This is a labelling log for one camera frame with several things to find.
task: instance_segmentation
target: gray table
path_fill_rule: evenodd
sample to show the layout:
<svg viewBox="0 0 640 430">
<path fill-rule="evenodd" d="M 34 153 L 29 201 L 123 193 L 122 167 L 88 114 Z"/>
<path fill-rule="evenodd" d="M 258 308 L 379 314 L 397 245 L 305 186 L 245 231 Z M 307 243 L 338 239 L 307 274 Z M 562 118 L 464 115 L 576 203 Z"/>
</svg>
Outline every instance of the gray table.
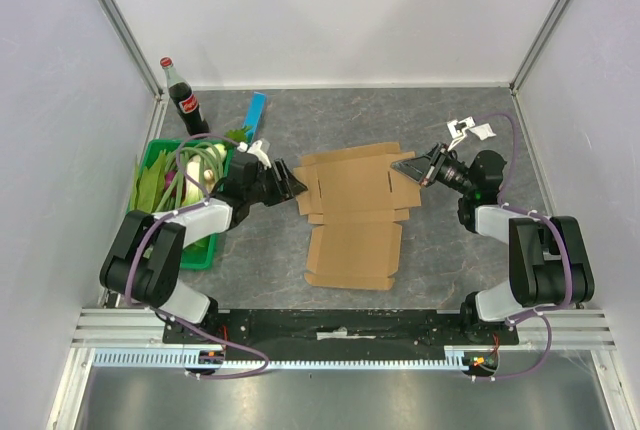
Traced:
<svg viewBox="0 0 640 430">
<path fill-rule="evenodd" d="M 332 89 L 265 92 L 268 107 L 259 137 L 269 153 L 293 168 L 300 156 L 344 147 L 399 141 L 403 150 L 429 150 L 449 141 L 446 122 L 496 111 L 515 114 L 506 88 Z M 242 126 L 252 92 L 198 93 L 212 131 Z M 471 162 L 491 148 L 507 160 L 511 130 L 506 119 L 491 122 L 498 137 L 469 137 L 458 148 Z M 186 130 L 170 104 L 162 138 Z M 543 209 L 531 158 L 522 142 L 509 200 Z M 471 291 L 507 277 L 507 247 L 467 232 L 458 224 L 458 195 L 442 185 L 422 192 L 422 207 L 402 222 L 400 268 L 388 292 L 312 287 L 303 278 L 311 225 L 295 202 L 254 206 L 238 228 L 219 240 L 214 267 L 182 271 L 182 279 L 216 298 L 223 308 L 441 308 L 456 309 Z"/>
</svg>

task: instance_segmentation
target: coca-cola logo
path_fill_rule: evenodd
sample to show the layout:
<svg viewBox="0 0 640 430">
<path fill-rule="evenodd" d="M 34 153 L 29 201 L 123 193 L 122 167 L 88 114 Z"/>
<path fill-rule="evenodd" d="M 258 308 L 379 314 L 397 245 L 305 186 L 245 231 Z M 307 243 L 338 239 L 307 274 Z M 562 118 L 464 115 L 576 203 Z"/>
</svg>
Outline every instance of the coca-cola logo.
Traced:
<svg viewBox="0 0 640 430">
<path fill-rule="evenodd" d="M 180 107 L 184 113 L 191 113 L 198 107 L 198 99 L 194 94 L 180 102 Z"/>
</svg>

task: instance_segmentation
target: white backdrop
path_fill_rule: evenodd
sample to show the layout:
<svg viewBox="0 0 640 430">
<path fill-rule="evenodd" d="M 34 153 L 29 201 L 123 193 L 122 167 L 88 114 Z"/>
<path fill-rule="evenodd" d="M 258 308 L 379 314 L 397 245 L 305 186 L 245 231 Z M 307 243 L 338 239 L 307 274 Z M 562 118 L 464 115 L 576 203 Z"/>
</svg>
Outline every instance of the white backdrop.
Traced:
<svg viewBox="0 0 640 430">
<path fill-rule="evenodd" d="M 507 82 L 554 0 L 116 0 L 160 81 L 196 86 Z"/>
<path fill-rule="evenodd" d="M 522 89 L 560 215 L 580 222 L 630 383 L 640 398 L 640 0 L 574 0 Z"/>
<path fill-rule="evenodd" d="M 0 427 L 41 429 L 152 98 L 97 0 L 0 0 L 0 14 Z"/>
</svg>

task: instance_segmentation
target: cardboard box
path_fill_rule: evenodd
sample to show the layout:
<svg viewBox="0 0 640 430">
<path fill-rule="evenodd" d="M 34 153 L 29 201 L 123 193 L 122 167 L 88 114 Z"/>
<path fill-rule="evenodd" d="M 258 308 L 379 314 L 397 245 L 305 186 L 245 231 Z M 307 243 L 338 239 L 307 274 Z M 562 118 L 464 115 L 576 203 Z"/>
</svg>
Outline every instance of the cardboard box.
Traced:
<svg viewBox="0 0 640 430">
<path fill-rule="evenodd" d="M 399 143 L 307 155 L 293 173 L 309 191 L 297 197 L 311 232 L 305 274 L 318 287 L 389 290 L 398 270 L 402 227 L 420 206 L 420 186 L 391 169 Z"/>
</svg>

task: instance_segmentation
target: soda bottle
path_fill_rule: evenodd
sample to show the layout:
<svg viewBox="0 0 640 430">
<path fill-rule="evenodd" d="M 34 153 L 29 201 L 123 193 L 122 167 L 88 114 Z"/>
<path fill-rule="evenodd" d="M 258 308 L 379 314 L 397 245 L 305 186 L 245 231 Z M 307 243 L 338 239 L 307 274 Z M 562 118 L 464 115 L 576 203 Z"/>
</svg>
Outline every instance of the soda bottle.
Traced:
<svg viewBox="0 0 640 430">
<path fill-rule="evenodd" d="M 160 65 L 167 77 L 169 96 L 178 110 L 178 115 L 186 125 L 189 135 L 209 133 L 209 124 L 202 116 L 200 103 L 193 94 L 191 86 L 178 74 L 169 57 L 162 58 Z"/>
</svg>

